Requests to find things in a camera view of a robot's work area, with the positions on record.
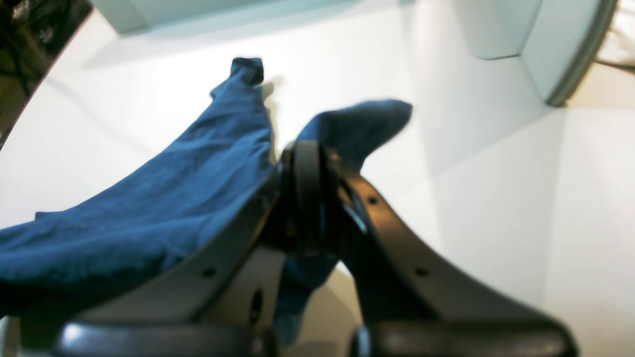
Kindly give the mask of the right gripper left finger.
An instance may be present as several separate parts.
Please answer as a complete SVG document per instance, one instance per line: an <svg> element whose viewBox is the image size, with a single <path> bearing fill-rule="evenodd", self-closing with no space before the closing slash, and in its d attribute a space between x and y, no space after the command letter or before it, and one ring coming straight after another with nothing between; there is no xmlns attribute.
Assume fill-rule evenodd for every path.
<svg viewBox="0 0 635 357"><path fill-rule="evenodd" d="M292 142L230 222L156 279L70 319L54 357L280 357L287 258L322 249L323 151Z"/></svg>

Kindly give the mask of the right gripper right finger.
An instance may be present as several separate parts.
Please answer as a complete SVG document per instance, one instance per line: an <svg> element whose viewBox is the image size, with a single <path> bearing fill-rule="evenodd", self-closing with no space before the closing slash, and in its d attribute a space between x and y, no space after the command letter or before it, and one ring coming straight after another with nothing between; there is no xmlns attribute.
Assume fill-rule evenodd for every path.
<svg viewBox="0 0 635 357"><path fill-rule="evenodd" d="M341 221L339 257L355 281L363 325L350 357L576 357L557 319L498 292L423 242L338 154L325 176Z"/></svg>

